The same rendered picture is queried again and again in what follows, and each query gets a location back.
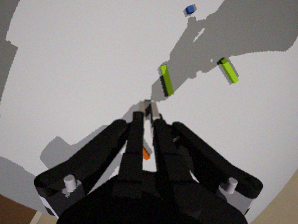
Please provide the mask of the grey rod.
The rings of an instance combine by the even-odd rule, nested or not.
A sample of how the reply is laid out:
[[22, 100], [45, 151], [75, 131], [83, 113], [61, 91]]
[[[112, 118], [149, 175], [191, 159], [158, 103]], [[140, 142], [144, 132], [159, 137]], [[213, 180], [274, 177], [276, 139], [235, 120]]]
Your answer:
[[150, 120], [150, 108], [151, 108], [151, 100], [144, 99], [145, 102], [145, 120]]

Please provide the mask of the orange rod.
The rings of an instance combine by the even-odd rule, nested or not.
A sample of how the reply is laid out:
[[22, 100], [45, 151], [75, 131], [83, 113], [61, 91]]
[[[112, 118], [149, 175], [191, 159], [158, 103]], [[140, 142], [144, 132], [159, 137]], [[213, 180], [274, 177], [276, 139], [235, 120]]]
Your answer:
[[147, 152], [147, 150], [145, 149], [144, 146], [143, 146], [143, 157], [144, 157], [145, 160], [150, 159], [150, 155], [149, 155], [149, 153]]

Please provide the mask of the lime green rod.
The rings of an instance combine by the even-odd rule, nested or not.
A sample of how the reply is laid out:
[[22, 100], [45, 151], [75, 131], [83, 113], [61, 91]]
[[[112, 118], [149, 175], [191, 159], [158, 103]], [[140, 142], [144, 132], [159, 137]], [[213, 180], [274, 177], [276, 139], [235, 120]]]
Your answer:
[[226, 58], [221, 58], [219, 60], [219, 63], [221, 64], [222, 68], [224, 69], [224, 71], [226, 72], [227, 76], [229, 77], [232, 83], [235, 84], [237, 81], [239, 81], [239, 79], [237, 78], [235, 72], [233, 71], [232, 67], [230, 66]]
[[168, 96], [174, 94], [167, 65], [165, 64], [165, 65], [160, 66], [160, 69], [161, 69], [161, 72], [162, 72], [162, 76], [163, 76], [163, 79], [164, 79], [164, 83], [165, 83], [165, 87], [166, 87]]

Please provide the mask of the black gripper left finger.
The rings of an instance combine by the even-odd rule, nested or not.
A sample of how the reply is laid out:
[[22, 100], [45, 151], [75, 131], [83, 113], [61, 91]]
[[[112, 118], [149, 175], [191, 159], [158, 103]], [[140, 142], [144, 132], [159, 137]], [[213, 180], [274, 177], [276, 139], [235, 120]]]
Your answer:
[[139, 218], [144, 112], [145, 102], [139, 101], [139, 111], [133, 112], [132, 122], [115, 120], [67, 161], [34, 179], [36, 190], [50, 215], [58, 219], [67, 208], [85, 197], [127, 140], [111, 195], [111, 208], [114, 218], [121, 223], [132, 223]]

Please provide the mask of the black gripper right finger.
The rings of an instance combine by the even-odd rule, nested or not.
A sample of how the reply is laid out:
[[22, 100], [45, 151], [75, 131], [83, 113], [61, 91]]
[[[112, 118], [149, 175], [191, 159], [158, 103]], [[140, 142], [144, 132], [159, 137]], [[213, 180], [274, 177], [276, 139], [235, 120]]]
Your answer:
[[150, 131], [156, 169], [165, 170], [173, 212], [179, 220], [196, 221], [205, 204], [191, 173], [246, 215], [263, 189], [259, 179], [232, 165], [183, 123], [167, 124], [156, 102], [151, 102]]

